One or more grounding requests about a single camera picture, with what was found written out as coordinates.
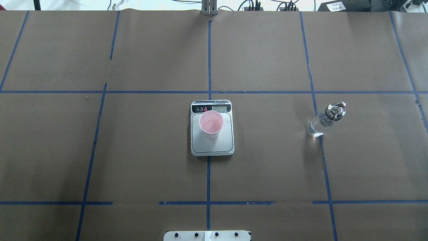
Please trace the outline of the silver electronic kitchen scale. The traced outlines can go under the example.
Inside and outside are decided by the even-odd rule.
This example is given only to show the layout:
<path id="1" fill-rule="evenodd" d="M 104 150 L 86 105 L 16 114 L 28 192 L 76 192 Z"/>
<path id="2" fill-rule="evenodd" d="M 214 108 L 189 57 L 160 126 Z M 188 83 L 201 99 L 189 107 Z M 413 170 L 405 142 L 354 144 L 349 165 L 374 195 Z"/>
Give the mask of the silver electronic kitchen scale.
<path id="1" fill-rule="evenodd" d="M 206 137 L 199 127 L 199 119 L 207 111 L 217 111 L 224 119 L 223 129 L 214 139 Z M 202 156 L 228 156 L 235 150 L 232 103 L 230 100 L 197 100 L 190 108 L 191 154 Z"/>

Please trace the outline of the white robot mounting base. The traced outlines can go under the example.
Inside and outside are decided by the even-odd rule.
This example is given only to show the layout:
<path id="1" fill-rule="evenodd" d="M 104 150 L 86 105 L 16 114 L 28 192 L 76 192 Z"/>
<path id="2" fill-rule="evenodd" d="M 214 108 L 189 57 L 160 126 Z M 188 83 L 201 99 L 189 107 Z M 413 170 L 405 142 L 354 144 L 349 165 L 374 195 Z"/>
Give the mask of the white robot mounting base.
<path id="1" fill-rule="evenodd" d="M 251 241 L 250 231 L 246 230 L 201 230 L 201 231 L 168 231 L 164 241 Z"/>

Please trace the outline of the pink plastic cup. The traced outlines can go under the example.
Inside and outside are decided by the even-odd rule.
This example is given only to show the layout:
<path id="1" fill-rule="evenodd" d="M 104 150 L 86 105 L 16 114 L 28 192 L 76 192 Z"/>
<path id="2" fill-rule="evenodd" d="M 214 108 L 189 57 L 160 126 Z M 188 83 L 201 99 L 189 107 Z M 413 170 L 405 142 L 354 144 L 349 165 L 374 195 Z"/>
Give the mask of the pink plastic cup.
<path id="1" fill-rule="evenodd" d="M 200 116 L 199 127 L 203 134 L 210 138 L 217 138 L 223 129 L 223 116 L 217 111 L 207 111 Z"/>

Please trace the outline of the brown paper table cover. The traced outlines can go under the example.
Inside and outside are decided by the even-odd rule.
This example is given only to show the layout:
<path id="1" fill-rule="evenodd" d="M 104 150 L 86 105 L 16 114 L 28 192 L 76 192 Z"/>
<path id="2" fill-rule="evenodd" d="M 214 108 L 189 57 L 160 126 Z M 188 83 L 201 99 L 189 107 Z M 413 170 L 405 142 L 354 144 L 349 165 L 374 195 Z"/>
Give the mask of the brown paper table cover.
<path id="1" fill-rule="evenodd" d="M 196 157 L 218 99 L 234 153 Z M 207 229 L 426 241 L 427 14 L 1 11 L 1 240 Z"/>

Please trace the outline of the aluminium frame post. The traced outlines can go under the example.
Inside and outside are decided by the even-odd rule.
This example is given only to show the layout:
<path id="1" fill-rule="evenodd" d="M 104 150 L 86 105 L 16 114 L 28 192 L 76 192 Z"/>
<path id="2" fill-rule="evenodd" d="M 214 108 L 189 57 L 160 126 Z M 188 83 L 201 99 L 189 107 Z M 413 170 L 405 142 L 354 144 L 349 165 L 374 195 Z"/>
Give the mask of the aluminium frame post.
<path id="1" fill-rule="evenodd" d="M 201 15 L 215 16 L 218 14 L 217 0 L 201 0 Z"/>

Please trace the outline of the clear glass sauce bottle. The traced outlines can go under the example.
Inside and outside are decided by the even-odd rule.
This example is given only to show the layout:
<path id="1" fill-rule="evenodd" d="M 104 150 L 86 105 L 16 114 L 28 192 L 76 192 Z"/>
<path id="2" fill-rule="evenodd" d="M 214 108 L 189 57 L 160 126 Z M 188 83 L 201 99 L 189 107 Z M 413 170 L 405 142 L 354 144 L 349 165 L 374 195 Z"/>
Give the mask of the clear glass sauce bottle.
<path id="1" fill-rule="evenodd" d="M 312 137 L 324 135 L 336 122 L 339 122 L 346 115 L 346 103 L 336 102 L 327 105 L 323 112 L 319 113 L 309 122 L 306 130 Z"/>

